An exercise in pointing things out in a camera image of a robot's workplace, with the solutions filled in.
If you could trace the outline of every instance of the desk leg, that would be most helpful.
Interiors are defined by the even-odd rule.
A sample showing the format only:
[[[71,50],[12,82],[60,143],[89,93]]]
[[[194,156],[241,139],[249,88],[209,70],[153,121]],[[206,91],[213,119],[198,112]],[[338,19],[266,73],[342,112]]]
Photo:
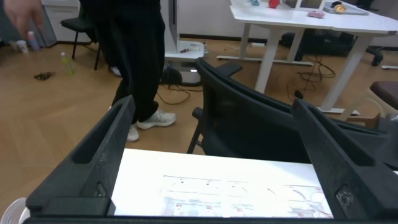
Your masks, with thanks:
[[[244,30],[243,30],[243,36],[242,36],[239,56],[236,57],[236,56],[228,56],[228,55],[219,55],[219,56],[217,56],[217,59],[226,59],[226,60],[233,59],[233,60],[245,60],[245,61],[249,61],[249,62],[261,62],[262,58],[246,57],[246,50],[248,48],[248,38],[249,38],[249,33],[250,33],[250,26],[251,26],[251,24],[244,24]],[[290,48],[288,60],[274,60],[274,63],[282,63],[282,64],[287,64],[287,65],[313,66],[312,62],[297,62],[294,60],[297,50],[299,49],[303,34],[304,34],[304,29],[300,29],[297,31],[297,33],[294,37],[293,45]]]
[[[349,78],[351,78],[353,72],[355,71],[356,66],[361,60],[363,54],[365,53],[366,48],[372,41],[372,37],[370,36],[359,36],[356,40],[353,49],[348,55],[346,59],[346,63],[337,77],[335,84],[329,91],[326,99],[322,103],[320,110],[326,113],[342,113],[344,109],[332,108],[336,103],[338,97],[341,92],[344,90],[344,87],[348,83]]]
[[[296,57],[297,51],[300,47],[303,35],[304,35],[304,29],[299,29],[294,35],[293,44],[290,47],[289,56],[287,57],[288,62],[294,62],[294,58]]]
[[[241,50],[239,51],[240,60],[246,57],[246,49],[248,47],[249,33],[250,33],[250,24],[244,24],[243,35],[241,40]]]
[[[388,69],[398,69],[398,66],[390,66],[390,65],[383,65],[381,66],[382,69],[388,70]]]
[[[267,86],[269,72],[271,71],[272,63],[274,62],[276,50],[278,49],[279,39],[282,36],[282,29],[269,29],[269,38],[267,41],[266,51],[262,58],[260,67],[260,74],[257,78],[255,90],[263,93]]]

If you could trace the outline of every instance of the person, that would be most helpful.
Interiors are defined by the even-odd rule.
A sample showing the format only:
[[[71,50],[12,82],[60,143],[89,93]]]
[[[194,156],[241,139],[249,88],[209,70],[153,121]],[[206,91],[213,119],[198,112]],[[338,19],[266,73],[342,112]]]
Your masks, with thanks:
[[[112,105],[132,95],[136,112],[128,141],[137,141],[141,129],[170,126],[177,116],[158,109],[154,101],[164,66],[165,24],[160,13],[160,0],[80,0],[93,21],[99,45],[106,45],[114,57],[122,80]],[[23,37],[27,37],[29,19],[42,28],[40,0],[4,0],[4,10]]]

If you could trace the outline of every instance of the hand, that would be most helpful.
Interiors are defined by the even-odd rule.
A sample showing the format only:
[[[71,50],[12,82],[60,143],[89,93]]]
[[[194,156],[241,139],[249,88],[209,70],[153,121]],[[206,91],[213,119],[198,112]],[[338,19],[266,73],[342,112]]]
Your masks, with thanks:
[[[42,3],[40,0],[4,0],[4,11],[23,38],[27,38],[29,19],[42,29]]]

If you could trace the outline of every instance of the wooden floor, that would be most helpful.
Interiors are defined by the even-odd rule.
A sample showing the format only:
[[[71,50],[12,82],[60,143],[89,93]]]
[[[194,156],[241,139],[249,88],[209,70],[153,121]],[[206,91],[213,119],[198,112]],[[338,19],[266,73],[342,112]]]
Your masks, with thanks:
[[[238,54],[232,46],[239,46],[238,42],[206,42],[210,51],[206,57],[213,65],[225,63],[217,61],[217,55]],[[264,48],[249,48],[249,56],[262,57],[263,51]],[[10,48],[0,49],[0,214],[15,199],[28,196],[105,114],[120,81],[108,72],[103,58],[99,69],[93,70],[96,52],[82,46],[77,48],[73,62],[76,74],[66,76],[61,52],[70,55],[72,46],[56,45],[28,55],[16,54]],[[277,58],[285,58],[287,52],[281,47]],[[397,54],[384,53],[383,64],[398,64]],[[376,80],[398,81],[398,71],[372,67],[372,59],[369,54],[363,57],[336,106],[349,105]],[[323,63],[336,72],[344,61],[343,57],[323,58]],[[243,70],[233,78],[254,88],[260,63],[241,63]],[[297,72],[310,70],[310,67],[275,64],[265,94],[291,103],[294,90],[303,90],[305,86]],[[56,75],[44,82],[33,79],[40,72]],[[305,99],[319,106],[334,81],[334,78],[323,79],[315,90],[305,92]],[[185,97],[184,93],[162,86],[159,94],[170,102]],[[185,153],[197,125],[191,113],[196,106],[202,106],[202,93],[192,92],[190,99],[181,105],[166,105],[158,96],[156,100],[161,109],[177,114],[177,122],[169,128],[139,130],[140,140],[128,143],[127,147]],[[366,105],[360,112],[367,116],[376,114],[374,108]]]

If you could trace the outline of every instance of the white sneaker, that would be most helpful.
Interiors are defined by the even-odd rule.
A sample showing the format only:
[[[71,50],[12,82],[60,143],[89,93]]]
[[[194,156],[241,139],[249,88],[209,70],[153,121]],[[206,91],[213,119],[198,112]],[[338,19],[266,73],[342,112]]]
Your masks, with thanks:
[[[109,69],[117,77],[122,77],[122,74],[120,74],[120,71],[119,71],[119,69],[117,67],[110,67]]]
[[[137,121],[137,126],[138,126],[138,128],[141,128],[141,129],[148,129],[153,126],[166,127],[166,126],[172,125],[176,119],[177,119],[177,115],[175,115],[175,113],[166,113],[166,112],[158,109],[146,121],[143,121],[143,122]]]
[[[139,139],[139,134],[137,129],[134,127],[134,125],[130,125],[130,131],[129,135],[127,136],[127,141],[129,142],[135,142]]]

